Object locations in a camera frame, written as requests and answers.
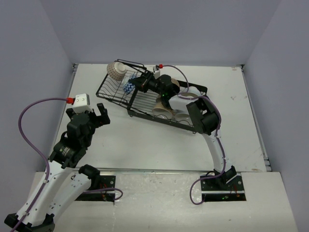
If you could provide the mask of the blue zigzag patterned bowl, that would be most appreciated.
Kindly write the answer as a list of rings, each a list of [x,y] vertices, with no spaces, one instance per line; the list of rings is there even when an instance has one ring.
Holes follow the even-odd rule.
[[[135,90],[135,85],[132,84],[130,82],[130,80],[135,79],[137,76],[135,74],[131,75],[131,76],[126,76],[123,80],[122,80],[122,88],[124,93],[126,94],[130,94],[132,91]]]

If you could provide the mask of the tan bowl with leaf motif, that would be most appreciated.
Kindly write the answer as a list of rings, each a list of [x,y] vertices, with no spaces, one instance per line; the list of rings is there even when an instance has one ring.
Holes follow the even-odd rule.
[[[152,109],[152,113],[154,116],[162,119],[172,119],[173,118],[173,111],[164,107],[161,102],[155,104]]]

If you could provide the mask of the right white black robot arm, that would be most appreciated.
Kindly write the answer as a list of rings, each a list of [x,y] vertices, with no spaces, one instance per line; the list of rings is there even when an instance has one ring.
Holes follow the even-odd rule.
[[[186,109],[196,132],[201,134],[209,148],[214,165],[214,176],[209,177],[211,182],[221,190],[228,189],[236,176],[235,167],[229,163],[221,142],[220,127],[222,117],[213,104],[205,95],[191,97],[186,95],[189,87],[181,92],[180,87],[172,82],[169,75],[154,75],[144,73],[140,77],[128,81],[141,92],[152,91],[160,96],[164,107],[172,110]]]

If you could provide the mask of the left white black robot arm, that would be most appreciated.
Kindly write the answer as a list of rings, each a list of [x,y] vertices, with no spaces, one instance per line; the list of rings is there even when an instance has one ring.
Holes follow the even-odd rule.
[[[66,110],[70,118],[67,129],[46,160],[44,176],[22,208],[9,214],[4,223],[17,232],[52,232],[63,212],[83,193],[98,191],[100,171],[91,166],[82,166],[69,185],[61,193],[63,182],[86,154],[95,130],[108,125],[108,111],[102,103],[97,104],[100,115],[85,106],[82,111],[74,106]]]

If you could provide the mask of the brown dotted white bowl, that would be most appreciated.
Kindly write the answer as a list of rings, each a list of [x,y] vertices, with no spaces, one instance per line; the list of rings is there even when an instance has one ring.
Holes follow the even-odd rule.
[[[118,61],[109,63],[107,65],[107,74],[115,81],[122,81],[126,74],[126,67]]]

